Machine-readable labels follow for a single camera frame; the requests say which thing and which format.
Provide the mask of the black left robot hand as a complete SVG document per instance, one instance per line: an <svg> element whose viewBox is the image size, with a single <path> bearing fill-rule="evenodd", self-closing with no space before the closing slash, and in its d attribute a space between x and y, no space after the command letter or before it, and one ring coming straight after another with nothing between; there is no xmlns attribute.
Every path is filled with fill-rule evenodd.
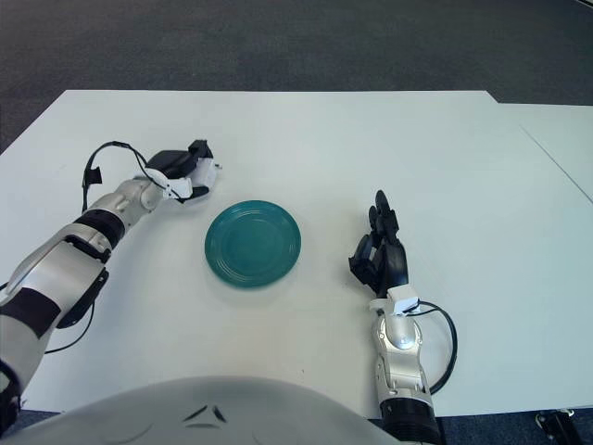
<svg viewBox="0 0 593 445"><path fill-rule="evenodd" d="M217 164L206 140L195 140L185 151L163 150L145 166L146 176L164 199L181 203L206 196L216 180Z"/></svg>

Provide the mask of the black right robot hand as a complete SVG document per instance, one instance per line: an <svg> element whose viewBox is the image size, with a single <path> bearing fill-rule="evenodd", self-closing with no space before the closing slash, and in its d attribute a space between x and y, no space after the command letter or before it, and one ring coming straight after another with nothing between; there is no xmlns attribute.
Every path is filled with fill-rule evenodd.
<svg viewBox="0 0 593 445"><path fill-rule="evenodd" d="M397 215L383 190L376 192L375 203L369 209L369 223L371 231L348 258L348 266L379 302L385 303L390 288L409 283L409 270L405 248L397 237Z"/></svg>

